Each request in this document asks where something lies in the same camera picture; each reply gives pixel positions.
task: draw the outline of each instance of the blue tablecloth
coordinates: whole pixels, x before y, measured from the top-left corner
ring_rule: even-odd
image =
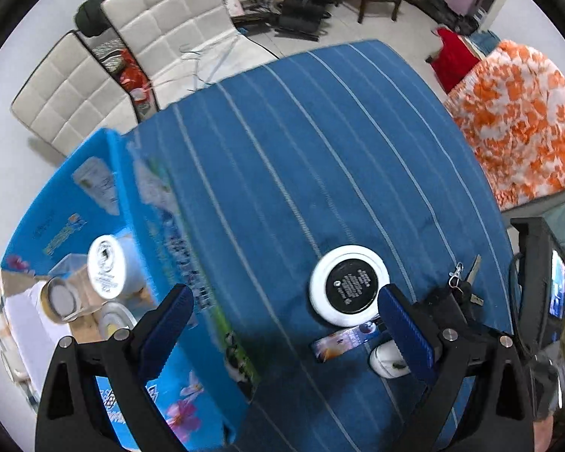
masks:
[[[242,73],[133,134],[167,168],[202,269],[262,376],[234,449],[379,451],[419,400],[413,377],[369,369],[368,346],[324,364],[312,355],[334,328],[314,317],[307,285],[335,247],[374,250],[413,301],[479,253],[485,323],[510,328],[512,251],[492,192],[437,97],[383,43]]]

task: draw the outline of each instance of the chair seat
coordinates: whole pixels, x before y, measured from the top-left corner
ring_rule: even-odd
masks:
[[[173,66],[153,77],[160,108],[166,108],[208,84],[276,59],[263,47],[237,33],[196,52],[198,54],[184,54]]]

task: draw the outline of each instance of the white round device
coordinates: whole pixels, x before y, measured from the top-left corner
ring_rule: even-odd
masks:
[[[310,302],[329,323],[357,326],[377,316],[377,295],[387,284],[389,274],[379,255],[364,246],[340,246],[314,268]]]

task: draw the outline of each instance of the reclining chair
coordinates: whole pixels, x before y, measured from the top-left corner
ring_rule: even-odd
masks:
[[[326,11],[333,0],[285,0],[275,25],[283,34],[295,34],[317,41],[321,20],[330,14]]]

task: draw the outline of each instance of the blue gripper pad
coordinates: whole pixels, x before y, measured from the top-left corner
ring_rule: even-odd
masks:
[[[194,307],[192,291],[177,284],[155,310],[146,313],[134,328],[144,342],[138,349],[138,375],[143,383],[157,379]]]
[[[377,300],[379,316],[387,326],[410,372],[428,385],[437,379],[435,350],[410,317],[414,311],[404,294],[394,285],[384,286]]]

